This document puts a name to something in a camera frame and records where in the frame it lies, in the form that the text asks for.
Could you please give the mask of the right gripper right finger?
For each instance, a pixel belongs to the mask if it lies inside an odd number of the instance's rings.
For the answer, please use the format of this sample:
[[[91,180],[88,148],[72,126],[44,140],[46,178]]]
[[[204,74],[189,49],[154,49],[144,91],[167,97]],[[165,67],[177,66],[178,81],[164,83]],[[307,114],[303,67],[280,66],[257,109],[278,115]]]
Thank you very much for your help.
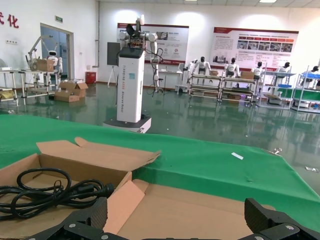
[[[286,213],[267,209],[254,198],[244,201],[244,219],[251,235],[244,240],[318,240],[320,233],[309,229]]]

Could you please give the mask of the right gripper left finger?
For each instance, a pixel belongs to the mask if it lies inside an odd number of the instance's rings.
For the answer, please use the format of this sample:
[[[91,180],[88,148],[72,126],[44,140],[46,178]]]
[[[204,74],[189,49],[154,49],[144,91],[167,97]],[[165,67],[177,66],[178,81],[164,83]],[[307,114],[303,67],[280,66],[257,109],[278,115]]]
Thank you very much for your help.
[[[86,209],[73,211],[61,223],[27,237],[27,240],[117,240],[104,232],[108,219],[107,198],[100,197]]]

